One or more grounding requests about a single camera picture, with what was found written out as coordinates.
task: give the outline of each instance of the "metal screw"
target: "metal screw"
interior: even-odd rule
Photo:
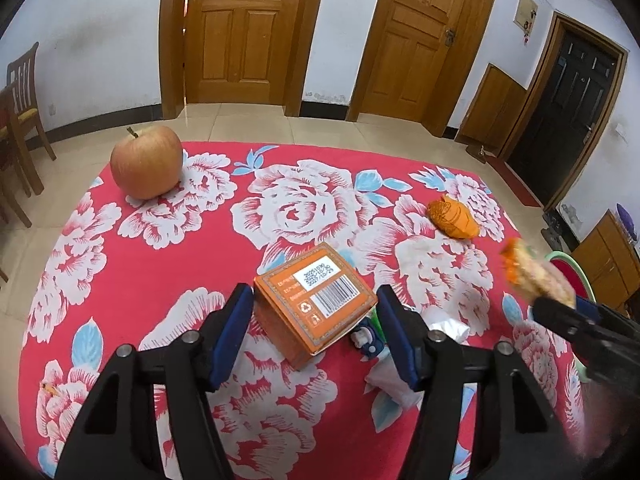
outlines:
[[[506,341],[500,341],[497,345],[498,352],[502,355],[511,355],[513,354],[513,346],[511,346]]]
[[[447,338],[447,335],[442,330],[429,330],[427,337],[434,343],[442,343]]]
[[[131,352],[133,352],[133,346],[131,346],[130,344],[120,345],[116,349],[116,355],[118,357],[128,357],[129,355],[131,355]]]
[[[197,330],[189,330],[182,334],[181,339],[187,344],[193,344],[200,338],[200,332]]]

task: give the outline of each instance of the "chair seat cushion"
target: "chair seat cushion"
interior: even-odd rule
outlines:
[[[2,110],[2,111],[7,115],[7,117],[5,117],[3,121],[1,117],[2,114],[0,113],[0,124],[2,125],[2,128],[0,128],[0,139],[7,134],[7,129],[5,125],[9,122],[8,114],[6,113],[5,110]],[[38,114],[37,108],[29,108],[26,112],[23,112],[18,116],[18,122],[20,124],[25,123],[26,121],[28,121],[29,119],[31,119],[33,116],[37,114]]]
[[[21,123],[24,123],[37,114],[38,114],[37,108],[29,108],[26,112],[22,112],[20,115],[18,115],[18,121],[20,121]]]

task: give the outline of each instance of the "orange plush toy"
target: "orange plush toy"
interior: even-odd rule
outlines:
[[[443,196],[427,206],[429,217],[438,229],[451,238],[469,239],[480,234],[480,226],[462,202]]]

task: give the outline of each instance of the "purple object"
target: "purple object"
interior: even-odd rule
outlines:
[[[618,209],[618,216],[620,216],[620,221],[625,227],[626,232],[628,232],[629,236],[631,236],[633,240],[637,242],[638,236],[636,235],[636,228],[634,226],[634,220],[631,218],[631,215],[620,204],[616,204],[616,208]]]

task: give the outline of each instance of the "black door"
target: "black door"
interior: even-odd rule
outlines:
[[[615,58],[566,33],[549,81],[508,164],[543,204],[562,186],[613,80]]]

